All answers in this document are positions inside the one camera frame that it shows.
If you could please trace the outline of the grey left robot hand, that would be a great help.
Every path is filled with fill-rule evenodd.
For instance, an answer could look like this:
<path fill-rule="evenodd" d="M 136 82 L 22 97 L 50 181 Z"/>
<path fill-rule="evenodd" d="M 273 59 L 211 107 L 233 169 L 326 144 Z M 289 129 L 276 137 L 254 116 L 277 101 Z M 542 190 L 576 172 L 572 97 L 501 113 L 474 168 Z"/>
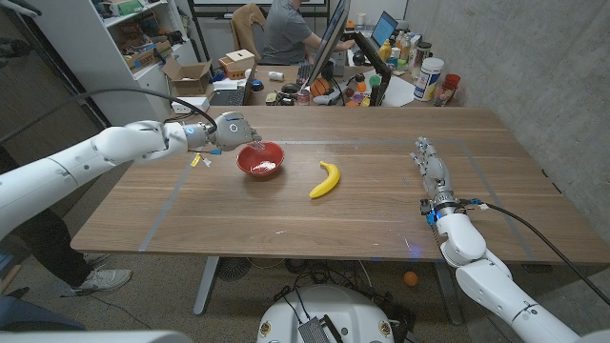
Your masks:
<path fill-rule="evenodd" d="M 261 140 L 242 112 L 226 111 L 215 118 L 216 130 L 210 142 L 223 151 L 233 151 L 241 145 Z"/>

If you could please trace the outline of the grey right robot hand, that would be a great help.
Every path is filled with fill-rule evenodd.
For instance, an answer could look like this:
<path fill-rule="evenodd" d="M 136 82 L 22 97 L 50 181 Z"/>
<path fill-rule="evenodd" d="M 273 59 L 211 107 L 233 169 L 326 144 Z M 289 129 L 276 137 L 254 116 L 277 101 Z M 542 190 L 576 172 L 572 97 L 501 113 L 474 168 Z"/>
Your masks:
<path fill-rule="evenodd" d="M 418 166 L 423 179 L 423 188 L 428 194 L 434 207 L 456 206 L 450 172 L 432 142 L 425 137 L 419 137 L 415 143 L 417 153 L 410 153 L 410 157 Z"/>

